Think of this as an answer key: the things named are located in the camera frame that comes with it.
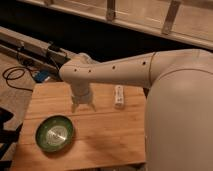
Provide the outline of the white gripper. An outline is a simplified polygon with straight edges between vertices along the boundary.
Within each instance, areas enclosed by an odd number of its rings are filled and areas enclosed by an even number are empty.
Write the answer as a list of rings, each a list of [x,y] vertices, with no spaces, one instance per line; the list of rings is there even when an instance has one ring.
[[[78,104],[88,104],[88,106],[93,110],[96,111],[95,105],[92,102],[93,93],[90,88],[89,83],[73,83],[70,85],[72,91],[72,101],[73,104],[71,106],[72,113],[75,113],[76,109],[78,108]]]

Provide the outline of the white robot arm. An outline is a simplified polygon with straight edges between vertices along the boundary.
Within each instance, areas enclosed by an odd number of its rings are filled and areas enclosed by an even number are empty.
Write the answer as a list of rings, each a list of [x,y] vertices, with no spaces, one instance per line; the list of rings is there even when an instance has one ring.
[[[59,74],[74,106],[92,102],[92,83],[149,90],[146,171],[213,171],[213,53],[171,50],[102,63],[79,53]]]

